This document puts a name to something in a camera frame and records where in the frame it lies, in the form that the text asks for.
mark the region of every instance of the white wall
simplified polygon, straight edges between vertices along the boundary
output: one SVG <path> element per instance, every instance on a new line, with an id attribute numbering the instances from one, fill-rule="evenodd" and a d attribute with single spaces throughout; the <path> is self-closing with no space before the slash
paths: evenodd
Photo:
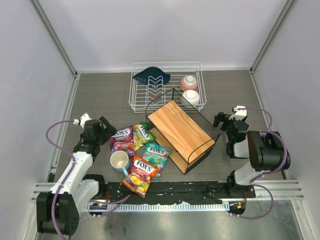
<path id="1" fill-rule="evenodd" d="M 319 231 L 320 182 L 320 1 L 298 0 L 256 71 L 273 130 L 285 140 Z"/>
<path id="2" fill-rule="evenodd" d="M 61 120 L 72 80 L 30 2 L 0 1 L 1 239 L 22 239 L 35 184 L 46 180 L 53 154 L 45 132 Z"/>
<path id="3" fill-rule="evenodd" d="M 286 0 L 40 0 L 78 71 L 252 66 Z"/>

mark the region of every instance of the cup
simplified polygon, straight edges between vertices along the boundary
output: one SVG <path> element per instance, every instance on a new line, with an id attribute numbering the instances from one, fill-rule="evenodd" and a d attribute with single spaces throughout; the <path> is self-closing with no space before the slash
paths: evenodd
<path id="1" fill-rule="evenodd" d="M 111 166 L 118 172 L 123 172 L 128 176 L 128 169 L 130 166 L 129 156 L 125 151 L 115 151 L 110 157 Z"/>

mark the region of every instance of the purple snack bag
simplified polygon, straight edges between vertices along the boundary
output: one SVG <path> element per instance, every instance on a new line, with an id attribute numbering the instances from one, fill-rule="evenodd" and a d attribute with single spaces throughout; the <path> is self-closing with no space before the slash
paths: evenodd
<path id="1" fill-rule="evenodd" d="M 129 157 L 135 155 L 134 129 L 128 126 L 116 131 L 116 134 L 110 137 L 110 152 L 124 151 Z"/>

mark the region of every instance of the light blue handle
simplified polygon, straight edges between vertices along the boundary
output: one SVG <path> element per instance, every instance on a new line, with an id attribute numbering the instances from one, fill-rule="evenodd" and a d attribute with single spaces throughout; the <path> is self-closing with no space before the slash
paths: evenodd
<path id="1" fill-rule="evenodd" d="M 127 169 L 126 169 L 125 167 L 123 167 L 123 168 L 121 168 L 121 169 L 122 169 L 122 171 L 123 171 L 124 175 L 126 175 L 126 176 L 128 177 L 128 176 L 129 176 L 129 174 L 128 174 Z"/>

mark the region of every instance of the dish rack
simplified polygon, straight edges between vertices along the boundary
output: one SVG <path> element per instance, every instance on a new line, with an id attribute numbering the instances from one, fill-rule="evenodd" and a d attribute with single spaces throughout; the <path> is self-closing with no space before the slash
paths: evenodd
<path id="1" fill-rule="evenodd" d="M 170 81 L 161 87 L 155 87 L 154 82 L 155 79 L 150 76 L 148 79 L 148 84 L 143 84 L 135 79 L 133 76 L 137 73 L 142 72 L 144 69 L 148 67 L 157 67 L 160 68 L 165 73 L 169 73 Z M 183 93 L 181 88 L 179 87 L 180 81 L 184 76 L 192 75 L 198 80 L 198 94 L 200 97 L 199 104 L 194 105 L 194 108 L 188 108 L 184 106 L 182 103 L 178 103 L 179 107 L 181 107 L 185 112 L 196 112 L 200 111 L 204 108 L 207 103 L 206 91 L 204 86 L 204 78 L 202 74 L 201 64 L 200 62 L 136 62 L 132 64 L 131 71 L 131 82 L 130 82 L 130 93 L 129 93 L 129 105 L 133 109 L 135 113 L 152 113 L 155 110 L 161 108 L 171 100 L 175 100 L 176 102 L 180 102 L 179 94 L 172 95 L 172 92 L 168 94 L 164 94 L 170 89 L 174 88 L 179 93 Z M 161 81 L 163 82 L 162 77 L 156 79 L 157 84 L 160 85 Z"/>

